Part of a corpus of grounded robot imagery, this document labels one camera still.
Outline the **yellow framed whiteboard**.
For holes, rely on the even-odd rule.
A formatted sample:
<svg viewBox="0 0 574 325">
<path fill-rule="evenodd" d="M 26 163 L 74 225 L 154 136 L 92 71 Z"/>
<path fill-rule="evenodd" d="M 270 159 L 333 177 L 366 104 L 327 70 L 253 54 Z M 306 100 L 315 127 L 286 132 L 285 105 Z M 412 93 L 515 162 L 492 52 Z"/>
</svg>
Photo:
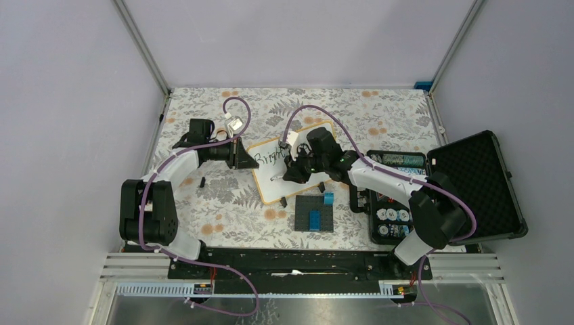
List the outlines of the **yellow framed whiteboard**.
<svg viewBox="0 0 574 325">
<path fill-rule="evenodd" d="M 320 182 L 330 181 L 326 173 L 314 173 L 309 181 L 303 184 L 284 180 L 270 181 L 273 176 L 283 176 L 286 171 L 284 158 L 290 155 L 290 149 L 281 149 L 278 141 L 279 137 L 275 137 L 252 145 L 246 150 L 259 163 L 259 168 L 253 169 L 252 173 L 264 204 L 278 202 L 281 197 L 288 198 L 310 190 Z"/>
</svg>

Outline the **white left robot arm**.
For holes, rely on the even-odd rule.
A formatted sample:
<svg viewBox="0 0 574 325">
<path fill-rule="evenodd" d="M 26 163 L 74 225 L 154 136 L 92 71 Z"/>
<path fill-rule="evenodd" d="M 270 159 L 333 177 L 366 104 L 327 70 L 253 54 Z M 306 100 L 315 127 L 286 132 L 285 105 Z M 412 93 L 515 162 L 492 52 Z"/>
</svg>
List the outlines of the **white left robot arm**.
<svg viewBox="0 0 574 325">
<path fill-rule="evenodd" d="M 227 121 L 226 138 L 215 137 L 212 120 L 193 118 L 189 130 L 172 147 L 159 167 L 140 179 L 128 179 L 120 191 L 120 237 L 144 250 L 164 251 L 183 258 L 184 270 L 193 278 L 209 272 L 202 243 L 178 229 L 174 193 L 185 178 L 207 161 L 223 161 L 229 169 L 256 169 L 258 162 L 243 146 L 241 134 L 248 123 L 238 117 Z"/>
</svg>

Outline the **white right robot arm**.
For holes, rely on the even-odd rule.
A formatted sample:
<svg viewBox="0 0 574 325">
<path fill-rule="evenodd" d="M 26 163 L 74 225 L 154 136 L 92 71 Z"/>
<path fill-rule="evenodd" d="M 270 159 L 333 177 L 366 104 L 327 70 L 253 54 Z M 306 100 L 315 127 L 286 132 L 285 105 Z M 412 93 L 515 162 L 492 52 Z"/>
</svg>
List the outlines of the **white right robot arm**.
<svg viewBox="0 0 574 325">
<path fill-rule="evenodd" d="M 470 215 L 444 174 L 408 174 L 357 151 L 343 151 L 323 127 L 310 131 L 305 139 L 301 142 L 296 131 L 283 135 L 280 147 L 290 149 L 284 181 L 305 183 L 312 174 L 325 173 L 333 181 L 384 194 L 410 211 L 413 230 L 394 248 L 394 256 L 388 261 L 389 272 L 395 278 L 408 277 L 423 256 L 444 248 Z"/>
</svg>

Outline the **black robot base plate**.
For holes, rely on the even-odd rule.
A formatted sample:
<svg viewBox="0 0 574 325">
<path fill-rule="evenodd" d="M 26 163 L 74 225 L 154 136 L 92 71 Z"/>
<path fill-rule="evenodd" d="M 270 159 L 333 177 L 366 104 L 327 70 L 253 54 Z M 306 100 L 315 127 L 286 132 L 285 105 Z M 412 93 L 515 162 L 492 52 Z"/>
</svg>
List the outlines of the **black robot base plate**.
<svg viewBox="0 0 574 325">
<path fill-rule="evenodd" d="M 202 265 L 171 262 L 170 280 L 205 280 L 219 295 L 375 294 L 381 281 L 405 286 L 413 279 L 431 280 L 430 263 L 422 271 L 406 266 L 388 252 L 302 251 L 208 247 Z"/>
</svg>

